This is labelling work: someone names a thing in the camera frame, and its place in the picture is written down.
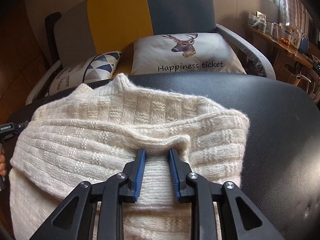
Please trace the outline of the person's left hand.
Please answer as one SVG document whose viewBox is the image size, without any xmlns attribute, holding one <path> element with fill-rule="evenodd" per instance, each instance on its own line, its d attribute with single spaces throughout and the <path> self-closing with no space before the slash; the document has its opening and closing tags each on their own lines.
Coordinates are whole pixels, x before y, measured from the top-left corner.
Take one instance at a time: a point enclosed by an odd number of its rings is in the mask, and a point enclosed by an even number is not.
<svg viewBox="0 0 320 240">
<path fill-rule="evenodd" d="M 7 174 L 7 169 L 6 169 L 6 159 L 5 159 L 5 150 L 4 148 L 1 148 L 1 153 L 0 153 L 0 175 L 5 176 Z"/>
</svg>

